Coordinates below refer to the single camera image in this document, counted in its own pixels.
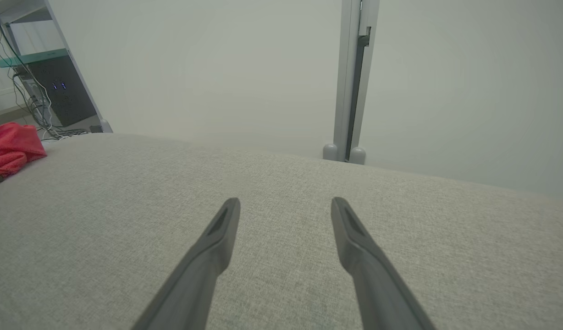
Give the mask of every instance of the gray sofa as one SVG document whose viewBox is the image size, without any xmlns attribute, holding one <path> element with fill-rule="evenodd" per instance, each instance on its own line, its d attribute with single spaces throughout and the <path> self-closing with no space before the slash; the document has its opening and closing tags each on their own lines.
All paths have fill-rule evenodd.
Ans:
<svg viewBox="0 0 563 330">
<path fill-rule="evenodd" d="M 209 329 L 359 329 L 346 198 L 440 329 L 563 329 L 563 204 L 321 159 L 89 134 L 0 184 L 0 329 L 133 325 L 225 199 Z"/>
</svg>

